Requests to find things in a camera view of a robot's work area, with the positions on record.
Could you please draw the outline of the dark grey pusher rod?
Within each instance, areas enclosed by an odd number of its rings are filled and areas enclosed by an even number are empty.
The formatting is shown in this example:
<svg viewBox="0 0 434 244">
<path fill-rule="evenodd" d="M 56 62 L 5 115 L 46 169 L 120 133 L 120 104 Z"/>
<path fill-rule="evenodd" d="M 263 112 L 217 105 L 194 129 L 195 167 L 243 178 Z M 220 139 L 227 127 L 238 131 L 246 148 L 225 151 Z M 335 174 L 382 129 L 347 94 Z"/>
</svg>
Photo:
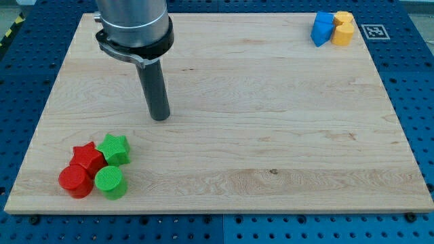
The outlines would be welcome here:
<svg viewBox="0 0 434 244">
<path fill-rule="evenodd" d="M 136 67 L 150 116 L 155 121 L 166 120 L 170 116 L 170 105 L 167 98 L 160 60 Z"/>
</svg>

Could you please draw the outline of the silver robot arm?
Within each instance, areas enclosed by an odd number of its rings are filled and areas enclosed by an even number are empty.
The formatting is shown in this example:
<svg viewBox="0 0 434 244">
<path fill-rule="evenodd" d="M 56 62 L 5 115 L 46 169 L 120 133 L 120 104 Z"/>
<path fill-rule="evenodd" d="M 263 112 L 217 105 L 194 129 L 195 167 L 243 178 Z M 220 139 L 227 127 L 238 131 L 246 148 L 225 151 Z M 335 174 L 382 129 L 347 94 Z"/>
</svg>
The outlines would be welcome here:
<svg viewBox="0 0 434 244">
<path fill-rule="evenodd" d="M 163 121 L 170 105 L 160 57 L 174 43 L 174 27 L 165 0 L 96 0 L 94 20 L 100 49 L 110 57 L 136 65 L 152 119 Z"/>
</svg>

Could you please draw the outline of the black clamp ring mount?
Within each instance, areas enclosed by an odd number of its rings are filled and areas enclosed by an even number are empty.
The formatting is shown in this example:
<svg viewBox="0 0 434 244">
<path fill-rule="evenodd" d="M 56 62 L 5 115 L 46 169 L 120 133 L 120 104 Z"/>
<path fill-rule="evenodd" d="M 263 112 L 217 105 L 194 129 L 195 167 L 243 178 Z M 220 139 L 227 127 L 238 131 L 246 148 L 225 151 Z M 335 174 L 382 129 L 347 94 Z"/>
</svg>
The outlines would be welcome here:
<svg viewBox="0 0 434 244">
<path fill-rule="evenodd" d="M 110 57 L 145 68 L 145 66 L 158 61 L 173 46 L 174 27 L 172 19 L 169 18 L 167 33 L 157 42 L 142 47 L 128 47 L 117 44 L 109 39 L 108 34 L 103 29 L 98 31 L 95 37 L 100 49 Z"/>
</svg>

